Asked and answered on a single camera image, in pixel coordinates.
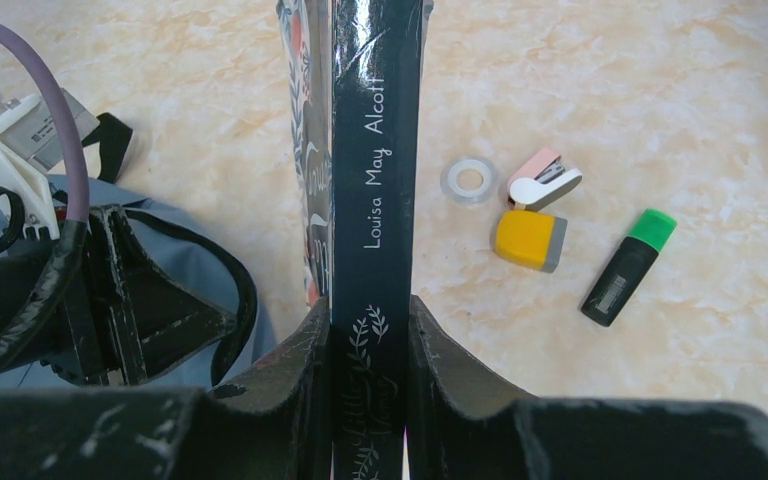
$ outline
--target yellow object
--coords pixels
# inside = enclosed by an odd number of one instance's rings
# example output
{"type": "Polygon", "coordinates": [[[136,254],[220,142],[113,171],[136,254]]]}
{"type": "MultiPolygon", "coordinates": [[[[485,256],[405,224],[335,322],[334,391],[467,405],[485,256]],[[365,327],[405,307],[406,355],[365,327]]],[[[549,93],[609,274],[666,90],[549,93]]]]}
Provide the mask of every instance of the yellow object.
{"type": "Polygon", "coordinates": [[[561,260],[567,221],[525,210],[506,212],[496,229],[496,254],[509,262],[552,273],[561,260]]]}

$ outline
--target beige marble surface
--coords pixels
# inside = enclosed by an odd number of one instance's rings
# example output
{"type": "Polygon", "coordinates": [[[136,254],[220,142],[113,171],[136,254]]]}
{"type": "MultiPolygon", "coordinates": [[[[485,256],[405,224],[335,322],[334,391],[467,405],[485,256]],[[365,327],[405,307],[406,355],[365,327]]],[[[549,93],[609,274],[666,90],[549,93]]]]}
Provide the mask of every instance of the beige marble surface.
{"type": "MultiPolygon", "coordinates": [[[[252,271],[277,335],[303,317],[286,61],[272,0],[0,0],[91,109],[139,129],[121,185],[197,216],[252,271]]],[[[728,399],[768,412],[768,0],[439,0],[420,113],[414,287],[539,395],[728,399]],[[500,201],[442,197],[467,154],[540,146],[584,173],[558,270],[497,258],[500,201]],[[578,311],[646,207],[678,219],[610,329],[578,311]]],[[[0,85],[31,91],[0,49],[0,85]]]]}

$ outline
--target dark book spine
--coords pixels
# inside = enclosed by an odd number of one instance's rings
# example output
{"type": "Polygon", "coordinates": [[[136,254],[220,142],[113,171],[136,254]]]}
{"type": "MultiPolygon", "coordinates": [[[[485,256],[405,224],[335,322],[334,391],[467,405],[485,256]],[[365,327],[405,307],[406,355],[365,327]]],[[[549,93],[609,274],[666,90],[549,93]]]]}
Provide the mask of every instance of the dark book spine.
{"type": "Polygon", "coordinates": [[[401,476],[422,0],[333,4],[335,478],[401,476]]]}

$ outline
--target marker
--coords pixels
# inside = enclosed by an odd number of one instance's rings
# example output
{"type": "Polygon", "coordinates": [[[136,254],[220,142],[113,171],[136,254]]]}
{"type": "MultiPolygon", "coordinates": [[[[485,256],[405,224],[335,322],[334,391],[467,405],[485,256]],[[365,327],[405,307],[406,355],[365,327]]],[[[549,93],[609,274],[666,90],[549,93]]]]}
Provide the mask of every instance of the marker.
{"type": "Polygon", "coordinates": [[[675,227],[676,221],[663,212],[643,212],[587,295],[581,313],[603,327],[610,327],[675,227]]]}

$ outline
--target tape roll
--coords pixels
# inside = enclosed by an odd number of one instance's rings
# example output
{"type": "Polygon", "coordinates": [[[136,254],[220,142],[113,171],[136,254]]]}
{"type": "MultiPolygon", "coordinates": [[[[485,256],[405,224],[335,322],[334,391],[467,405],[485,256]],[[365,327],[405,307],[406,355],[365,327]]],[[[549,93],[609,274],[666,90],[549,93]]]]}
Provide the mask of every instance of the tape roll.
{"type": "Polygon", "coordinates": [[[489,160],[481,157],[466,157],[455,161],[440,176],[443,192],[458,203],[475,205],[486,202],[493,192],[498,175],[489,160]],[[465,189],[458,185],[458,176],[463,172],[474,171],[481,177],[481,185],[465,189]]]}

